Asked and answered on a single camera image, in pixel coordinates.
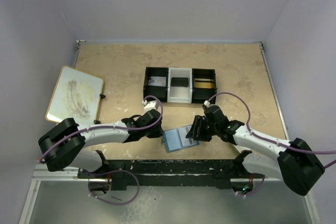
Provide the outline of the yellow framed whiteboard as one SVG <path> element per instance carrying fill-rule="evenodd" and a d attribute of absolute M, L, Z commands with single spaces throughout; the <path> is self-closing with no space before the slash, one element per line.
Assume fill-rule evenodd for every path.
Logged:
<path fill-rule="evenodd" d="M 103 79 L 63 66 L 46 111 L 46 120 L 60 123 L 66 118 L 74 118 L 79 124 L 94 123 L 103 86 Z"/>

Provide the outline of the blue leather card holder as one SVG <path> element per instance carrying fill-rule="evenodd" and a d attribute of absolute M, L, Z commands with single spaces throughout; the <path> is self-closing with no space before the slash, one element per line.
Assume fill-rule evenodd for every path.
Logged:
<path fill-rule="evenodd" d="M 163 132 L 162 143 L 164 144 L 167 153 L 199 145 L 199 141 L 186 137 L 191 127 L 191 125 L 186 125 Z"/>

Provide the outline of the black and white sorting tray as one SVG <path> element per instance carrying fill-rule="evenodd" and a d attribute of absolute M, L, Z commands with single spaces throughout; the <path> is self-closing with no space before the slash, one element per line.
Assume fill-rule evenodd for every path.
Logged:
<path fill-rule="evenodd" d="M 146 67 L 143 98 L 163 103 L 202 104 L 217 93 L 214 69 Z"/>

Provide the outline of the white striped credit card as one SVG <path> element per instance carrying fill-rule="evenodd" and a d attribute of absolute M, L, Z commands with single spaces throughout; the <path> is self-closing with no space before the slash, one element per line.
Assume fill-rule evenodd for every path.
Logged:
<path fill-rule="evenodd" d="M 178 134 L 180 137 L 180 143 L 182 148 L 199 145 L 199 141 L 194 140 L 192 137 L 191 128 L 191 125 L 178 128 Z"/>

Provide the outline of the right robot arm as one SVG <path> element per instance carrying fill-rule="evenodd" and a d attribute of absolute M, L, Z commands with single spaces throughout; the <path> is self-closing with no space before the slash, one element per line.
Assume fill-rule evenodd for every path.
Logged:
<path fill-rule="evenodd" d="M 218 136 L 242 147 L 243 151 L 232 161 L 236 173 L 279 179 L 300 196 L 305 196 L 325 172 L 304 140 L 281 140 L 256 132 L 241 121 L 229 120 L 216 105 L 204 108 L 203 116 L 195 116 L 186 136 L 203 142 Z"/>

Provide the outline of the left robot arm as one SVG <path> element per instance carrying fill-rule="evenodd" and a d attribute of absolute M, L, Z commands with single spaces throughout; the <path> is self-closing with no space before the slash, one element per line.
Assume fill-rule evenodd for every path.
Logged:
<path fill-rule="evenodd" d="M 158 138 L 163 134 L 161 122 L 162 114 L 156 109 L 110 124 L 84 125 L 67 118 L 38 140 L 42 152 L 39 162 L 46 164 L 50 172 L 71 166 L 94 173 L 108 162 L 102 151 L 89 151 L 88 147 Z"/>

